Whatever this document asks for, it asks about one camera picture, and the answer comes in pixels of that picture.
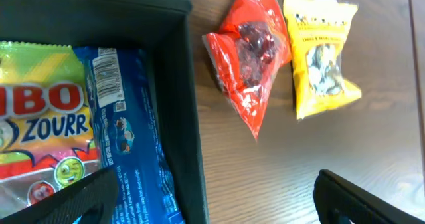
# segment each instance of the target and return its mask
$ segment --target wooden table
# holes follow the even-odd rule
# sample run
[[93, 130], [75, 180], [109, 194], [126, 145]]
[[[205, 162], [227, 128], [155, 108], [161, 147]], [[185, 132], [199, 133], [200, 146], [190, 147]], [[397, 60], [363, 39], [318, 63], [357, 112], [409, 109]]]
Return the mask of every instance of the wooden table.
[[298, 122], [287, 65], [274, 83], [258, 143], [214, 84], [201, 42], [233, 0], [192, 1], [211, 223], [316, 222], [312, 191], [321, 169], [425, 219], [423, 0], [347, 0], [360, 8], [343, 50], [343, 75], [361, 87], [362, 99]]

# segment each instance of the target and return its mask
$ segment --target mini gummy bag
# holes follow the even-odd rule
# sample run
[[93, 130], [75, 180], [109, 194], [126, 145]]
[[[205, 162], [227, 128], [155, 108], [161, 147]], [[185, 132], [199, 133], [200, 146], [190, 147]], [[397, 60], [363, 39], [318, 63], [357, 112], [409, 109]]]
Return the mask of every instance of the mini gummy bag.
[[361, 97], [341, 74], [341, 51], [357, 5], [336, 0], [284, 0], [291, 38], [297, 119]]
[[120, 187], [112, 223], [184, 223], [139, 49], [75, 48], [84, 64], [102, 167]]
[[278, 69], [291, 61], [276, 0], [235, 0], [217, 33], [203, 36], [218, 82], [258, 137]]
[[0, 218], [99, 168], [71, 47], [0, 43]]

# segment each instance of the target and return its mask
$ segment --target red letter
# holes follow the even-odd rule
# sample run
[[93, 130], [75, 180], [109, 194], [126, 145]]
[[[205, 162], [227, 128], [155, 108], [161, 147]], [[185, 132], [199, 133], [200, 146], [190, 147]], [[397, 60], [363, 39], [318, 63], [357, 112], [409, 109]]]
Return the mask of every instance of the red letter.
[[6, 115], [6, 88], [0, 87], [0, 116]]
[[82, 105], [82, 90], [75, 84], [57, 84], [48, 91], [48, 98], [53, 107], [74, 112]]
[[43, 111], [46, 101], [43, 90], [34, 86], [16, 86], [13, 88], [13, 111], [16, 115], [33, 114]]

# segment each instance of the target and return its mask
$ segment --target blue wrapper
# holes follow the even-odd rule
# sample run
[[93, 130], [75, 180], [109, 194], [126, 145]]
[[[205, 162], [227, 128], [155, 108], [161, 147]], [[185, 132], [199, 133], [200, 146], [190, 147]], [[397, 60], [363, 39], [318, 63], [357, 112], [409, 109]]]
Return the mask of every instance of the blue wrapper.
[[84, 47], [74, 52], [86, 73], [102, 167], [115, 167], [120, 187], [112, 223], [184, 223], [158, 138], [141, 51]]

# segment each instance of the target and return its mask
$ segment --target candy wrapper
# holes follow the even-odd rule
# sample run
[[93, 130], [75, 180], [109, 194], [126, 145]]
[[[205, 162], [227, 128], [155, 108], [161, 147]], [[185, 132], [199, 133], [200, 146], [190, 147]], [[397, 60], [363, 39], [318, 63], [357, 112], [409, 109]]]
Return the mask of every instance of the candy wrapper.
[[0, 218], [99, 168], [71, 47], [0, 43]]
[[357, 6], [336, 0], [284, 0], [291, 38], [297, 119], [361, 97], [341, 74], [341, 51]]
[[86, 73], [102, 167], [120, 187], [112, 223], [184, 223], [156, 128], [139, 49], [74, 49]]
[[236, 0], [218, 33], [203, 37], [219, 84], [258, 137], [278, 69], [291, 61], [276, 0]]

